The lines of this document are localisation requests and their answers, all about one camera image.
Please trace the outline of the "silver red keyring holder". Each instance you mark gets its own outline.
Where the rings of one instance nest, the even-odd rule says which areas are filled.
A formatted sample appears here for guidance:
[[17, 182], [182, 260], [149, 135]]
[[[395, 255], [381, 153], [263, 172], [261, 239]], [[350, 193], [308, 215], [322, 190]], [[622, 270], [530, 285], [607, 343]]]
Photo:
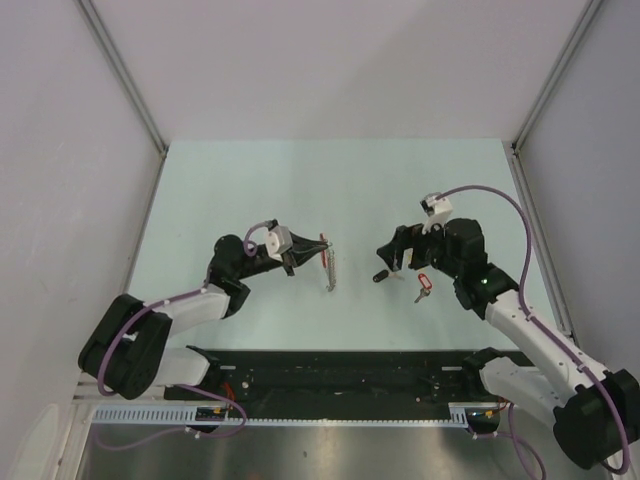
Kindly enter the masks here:
[[320, 240], [327, 245], [327, 248], [321, 252], [321, 259], [327, 276], [326, 290], [332, 292], [336, 287], [335, 254], [331, 242], [324, 233], [320, 234]]

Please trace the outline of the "key with black tag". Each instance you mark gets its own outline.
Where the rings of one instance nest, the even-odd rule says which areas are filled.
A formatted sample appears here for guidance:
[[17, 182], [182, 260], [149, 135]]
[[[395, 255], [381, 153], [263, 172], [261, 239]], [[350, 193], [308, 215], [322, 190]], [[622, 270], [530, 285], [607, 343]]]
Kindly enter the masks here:
[[383, 269], [383, 270], [377, 272], [372, 277], [372, 280], [373, 280], [374, 283], [380, 283], [380, 282], [382, 282], [384, 280], [387, 280], [387, 279], [403, 280], [404, 277], [402, 275], [400, 275], [399, 273], [390, 271], [388, 269]]

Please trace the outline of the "key with red tag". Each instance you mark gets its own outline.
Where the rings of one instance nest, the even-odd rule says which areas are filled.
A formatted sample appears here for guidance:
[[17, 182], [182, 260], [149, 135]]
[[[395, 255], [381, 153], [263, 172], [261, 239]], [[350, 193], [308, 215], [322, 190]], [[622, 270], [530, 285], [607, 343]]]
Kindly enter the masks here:
[[417, 278], [420, 284], [420, 289], [416, 299], [414, 300], [415, 304], [418, 304], [420, 301], [429, 297], [433, 289], [433, 283], [426, 273], [420, 272], [417, 275]]

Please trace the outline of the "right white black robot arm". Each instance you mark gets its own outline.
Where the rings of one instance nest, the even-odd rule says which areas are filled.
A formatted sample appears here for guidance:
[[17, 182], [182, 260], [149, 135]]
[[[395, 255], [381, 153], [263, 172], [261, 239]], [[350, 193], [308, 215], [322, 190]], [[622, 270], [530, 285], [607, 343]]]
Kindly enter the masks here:
[[454, 219], [425, 231], [399, 226], [377, 255], [393, 272], [432, 267], [453, 280], [466, 310], [509, 338], [536, 367], [531, 373], [495, 350], [461, 376], [473, 401], [491, 394], [513, 401], [545, 424], [564, 454], [591, 469], [639, 439], [639, 383], [625, 369], [610, 371], [520, 303], [520, 288], [488, 259], [479, 223]]

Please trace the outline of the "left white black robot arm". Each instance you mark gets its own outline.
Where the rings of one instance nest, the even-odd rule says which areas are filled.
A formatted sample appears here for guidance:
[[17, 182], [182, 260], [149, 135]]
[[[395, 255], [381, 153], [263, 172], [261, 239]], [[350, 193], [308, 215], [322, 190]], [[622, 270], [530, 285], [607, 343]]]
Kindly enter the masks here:
[[78, 366], [104, 396], [133, 400], [152, 386], [186, 385], [197, 398], [210, 399], [221, 387], [212, 359], [194, 347], [170, 348], [168, 340], [237, 314], [251, 293], [245, 279], [278, 269], [293, 276], [329, 247], [324, 238], [307, 239], [284, 226], [270, 228], [262, 244], [225, 235], [196, 289], [155, 302], [117, 296], [81, 349]]

